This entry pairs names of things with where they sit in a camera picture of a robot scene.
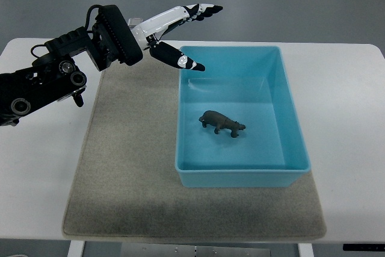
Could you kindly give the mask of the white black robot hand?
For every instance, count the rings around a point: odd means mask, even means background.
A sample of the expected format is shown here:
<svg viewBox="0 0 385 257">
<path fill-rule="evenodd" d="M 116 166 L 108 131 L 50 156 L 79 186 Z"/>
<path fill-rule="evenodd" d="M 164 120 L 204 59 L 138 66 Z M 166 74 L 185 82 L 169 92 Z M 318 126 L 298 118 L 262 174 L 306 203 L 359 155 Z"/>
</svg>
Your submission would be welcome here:
<svg viewBox="0 0 385 257">
<path fill-rule="evenodd" d="M 205 66 L 187 57 L 177 48 L 161 41 L 171 30 L 193 21 L 202 21 L 223 9 L 214 4 L 176 6 L 130 28 L 115 5 L 98 8 L 92 27 L 93 41 L 106 59 L 106 66 L 115 60 L 128 66 L 143 58 L 143 51 L 177 69 L 204 71 Z"/>
</svg>

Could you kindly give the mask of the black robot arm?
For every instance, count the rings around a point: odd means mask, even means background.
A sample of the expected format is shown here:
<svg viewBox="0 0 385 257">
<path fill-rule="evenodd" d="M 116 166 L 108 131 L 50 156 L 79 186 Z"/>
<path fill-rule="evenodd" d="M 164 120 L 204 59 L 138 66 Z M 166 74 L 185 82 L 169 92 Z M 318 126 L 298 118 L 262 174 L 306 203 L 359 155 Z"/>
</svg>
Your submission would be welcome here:
<svg viewBox="0 0 385 257">
<path fill-rule="evenodd" d="M 16 126 L 25 117 L 59 99 L 71 96 L 83 106 L 87 77 L 74 56 L 86 52 L 98 71 L 105 70 L 122 53 L 119 27 L 125 20 L 116 5 L 93 5 L 96 22 L 90 16 L 84 26 L 47 41 L 47 54 L 36 57 L 30 67 L 1 74 L 1 125 Z"/>
</svg>

